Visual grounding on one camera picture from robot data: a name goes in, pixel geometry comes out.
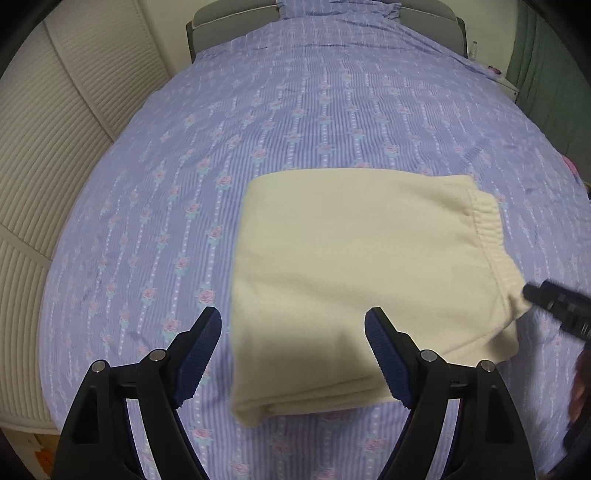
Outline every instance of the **folded cream towel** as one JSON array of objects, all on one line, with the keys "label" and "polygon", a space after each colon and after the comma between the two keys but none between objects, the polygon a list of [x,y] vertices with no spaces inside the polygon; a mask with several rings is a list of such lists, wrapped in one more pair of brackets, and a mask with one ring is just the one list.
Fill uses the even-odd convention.
[{"label": "folded cream towel", "polygon": [[252,181],[232,286],[231,406],[271,415],[392,400],[363,331],[382,307],[448,362],[500,362],[529,305],[496,200],[467,176],[292,170]]}]

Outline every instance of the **gray headboard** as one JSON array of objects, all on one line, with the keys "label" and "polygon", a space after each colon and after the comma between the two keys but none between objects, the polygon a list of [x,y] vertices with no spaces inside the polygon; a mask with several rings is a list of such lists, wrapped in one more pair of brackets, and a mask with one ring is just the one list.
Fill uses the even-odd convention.
[{"label": "gray headboard", "polygon": [[[197,10],[187,24],[191,60],[197,53],[279,20],[275,0],[216,0]],[[439,0],[402,0],[400,23],[467,56],[466,29]]]}]

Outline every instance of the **blue rubber grip pad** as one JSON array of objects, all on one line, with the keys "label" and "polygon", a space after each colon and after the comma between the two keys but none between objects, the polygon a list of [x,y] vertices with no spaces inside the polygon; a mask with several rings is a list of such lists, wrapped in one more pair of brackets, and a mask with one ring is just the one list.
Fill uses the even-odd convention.
[{"label": "blue rubber grip pad", "polygon": [[408,368],[372,310],[365,314],[365,336],[374,351],[390,393],[406,408],[411,408],[414,399],[408,382]]},{"label": "blue rubber grip pad", "polygon": [[174,392],[174,399],[178,406],[185,400],[193,398],[197,386],[201,381],[203,372],[217,345],[217,340],[222,333],[222,317],[215,312],[209,317],[205,327],[193,344],[187,358],[181,364],[177,372],[177,389]]}]

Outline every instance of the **purple bedsheet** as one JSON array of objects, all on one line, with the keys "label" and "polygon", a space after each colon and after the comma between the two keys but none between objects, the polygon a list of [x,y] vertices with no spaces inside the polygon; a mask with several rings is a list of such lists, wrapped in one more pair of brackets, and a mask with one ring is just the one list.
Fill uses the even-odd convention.
[{"label": "purple bedsheet", "polygon": [[[248,182],[288,168],[468,174],[493,194],[527,280],[591,293],[591,209],[561,155],[467,60],[382,15],[283,20],[201,54],[153,94],[92,172],[61,236],[40,323],[43,391],[61,427],[98,358],[136,362],[207,305],[224,331],[180,417],[212,480],[377,478],[407,416],[398,403],[232,418],[230,276]],[[538,469],[562,456],[581,344],[535,312],[500,366]],[[157,478],[131,406],[148,478]],[[438,478],[454,425],[450,412]]]}]

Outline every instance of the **pink object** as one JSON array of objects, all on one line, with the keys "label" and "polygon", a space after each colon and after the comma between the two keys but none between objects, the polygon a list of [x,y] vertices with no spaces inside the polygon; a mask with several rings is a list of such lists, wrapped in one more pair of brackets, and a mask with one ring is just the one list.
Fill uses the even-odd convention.
[{"label": "pink object", "polygon": [[577,170],[577,167],[574,166],[574,163],[572,163],[564,155],[562,155],[562,159],[564,160],[564,163],[566,163],[566,166],[569,168],[569,170],[571,172],[573,172],[573,175],[575,175],[576,177],[579,177],[579,171]]}]

